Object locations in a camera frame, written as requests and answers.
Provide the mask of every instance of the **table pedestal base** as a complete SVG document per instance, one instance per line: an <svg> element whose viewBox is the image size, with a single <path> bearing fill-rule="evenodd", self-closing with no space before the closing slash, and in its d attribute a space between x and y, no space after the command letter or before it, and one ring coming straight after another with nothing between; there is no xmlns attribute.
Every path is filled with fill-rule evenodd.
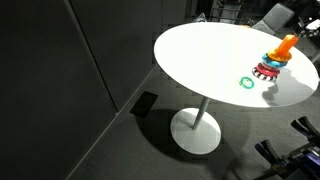
<svg viewBox="0 0 320 180"><path fill-rule="evenodd" d="M207 112L197 129L192 129L198 111L187 108L175 114L170 125L171 134L182 149L193 154L207 154L218 147L221 131L217 121Z"/></svg>

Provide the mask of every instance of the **gray carpet floor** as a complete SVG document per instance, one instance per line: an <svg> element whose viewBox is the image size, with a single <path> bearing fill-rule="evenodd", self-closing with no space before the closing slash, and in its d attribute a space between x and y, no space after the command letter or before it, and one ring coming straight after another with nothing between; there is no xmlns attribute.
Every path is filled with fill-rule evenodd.
<svg viewBox="0 0 320 180"><path fill-rule="evenodd" d="M277 34L282 38L290 30ZM315 49L306 39L296 45L307 56ZM130 113L144 92L159 95L146 118ZM269 164L254 145L269 139L280 155L307 143L290 123L307 116L320 130L320 90L286 107L248 108L211 100L207 112L218 122L222 139L207 155L192 155L170 136L170 120L202 97L176 83L159 66L120 112L104 136L71 176L71 180L250 180Z"/></svg>

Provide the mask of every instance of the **gray wall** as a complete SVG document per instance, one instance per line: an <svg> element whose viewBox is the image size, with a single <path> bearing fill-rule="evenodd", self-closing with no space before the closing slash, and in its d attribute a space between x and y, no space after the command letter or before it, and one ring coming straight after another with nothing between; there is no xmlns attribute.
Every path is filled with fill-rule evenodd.
<svg viewBox="0 0 320 180"><path fill-rule="evenodd" d="M0 179L66 178L150 72L155 38L163 24L182 24L186 5L72 0L72 18L66 2L1 3Z"/></svg>
<svg viewBox="0 0 320 180"><path fill-rule="evenodd" d="M62 0L0 6L0 179L64 179L115 110Z"/></svg>
<svg viewBox="0 0 320 180"><path fill-rule="evenodd" d="M152 67L152 37L160 31L159 0L72 0L118 110Z"/></svg>

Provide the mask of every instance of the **white round table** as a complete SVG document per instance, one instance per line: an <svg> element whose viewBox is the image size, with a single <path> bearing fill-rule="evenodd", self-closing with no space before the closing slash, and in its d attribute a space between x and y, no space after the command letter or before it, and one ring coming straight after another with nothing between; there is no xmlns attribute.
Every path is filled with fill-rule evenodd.
<svg viewBox="0 0 320 180"><path fill-rule="evenodd" d="M218 146L220 127L205 112L209 99L267 108L299 103L313 94L318 87L317 71L295 47L290 49L292 59L276 82L253 76L252 68L281 41L258 30L224 23L185 24L157 39L154 53L160 67L181 85L204 96L200 109L183 109L172 119L171 133L181 148L206 154ZM254 81L252 89L239 85L244 76Z"/></svg>

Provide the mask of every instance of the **table top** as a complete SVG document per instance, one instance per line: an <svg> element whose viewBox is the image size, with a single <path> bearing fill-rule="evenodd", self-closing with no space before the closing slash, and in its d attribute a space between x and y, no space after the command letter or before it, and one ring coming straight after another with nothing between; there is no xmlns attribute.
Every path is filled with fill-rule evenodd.
<svg viewBox="0 0 320 180"><path fill-rule="evenodd" d="M292 59L276 82L256 78L252 68L281 41L232 24L190 23L164 32L155 43L154 54L170 77L211 99L248 107L286 106L311 96L319 77L311 61L292 47ZM244 76L254 81L252 89L239 85Z"/></svg>

